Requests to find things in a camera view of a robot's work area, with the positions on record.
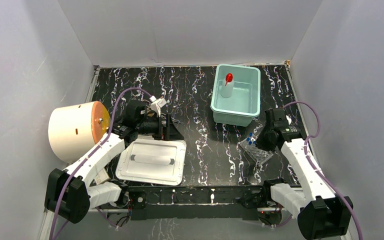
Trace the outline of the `clear test tube rack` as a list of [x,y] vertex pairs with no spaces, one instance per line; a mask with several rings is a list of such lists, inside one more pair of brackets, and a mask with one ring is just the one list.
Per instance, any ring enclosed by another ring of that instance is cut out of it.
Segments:
[[[252,138],[256,139],[256,142],[253,142],[253,144],[250,146],[249,142],[246,141],[247,138],[250,138],[250,142],[252,142]],[[257,166],[262,166],[265,164],[268,160],[270,160],[273,157],[273,153],[271,151],[265,151],[262,149],[257,148],[257,137],[247,137],[239,142],[239,146],[255,161]]]

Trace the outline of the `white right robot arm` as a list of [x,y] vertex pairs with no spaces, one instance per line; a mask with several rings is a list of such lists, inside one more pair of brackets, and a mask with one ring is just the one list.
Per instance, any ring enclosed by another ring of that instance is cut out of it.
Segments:
[[298,194],[283,179],[263,183],[262,202],[268,207],[278,203],[296,218],[302,236],[307,240],[344,236],[349,227],[353,203],[349,197],[340,199],[319,175],[312,154],[305,152],[303,131],[293,128],[287,120],[267,120],[257,137],[259,149],[279,148],[291,164],[303,195]]

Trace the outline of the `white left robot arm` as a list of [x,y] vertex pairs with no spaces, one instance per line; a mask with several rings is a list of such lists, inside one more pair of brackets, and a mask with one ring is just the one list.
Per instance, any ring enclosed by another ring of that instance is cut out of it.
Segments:
[[120,180],[177,186],[183,179],[186,142],[170,115],[163,116],[164,98],[151,97],[150,106],[133,101],[121,120],[110,122],[99,101],[59,107],[48,122],[48,140],[54,154],[67,164],[48,176],[44,206],[71,223],[88,210],[112,203],[129,203],[126,188],[99,179],[105,166],[119,158]]

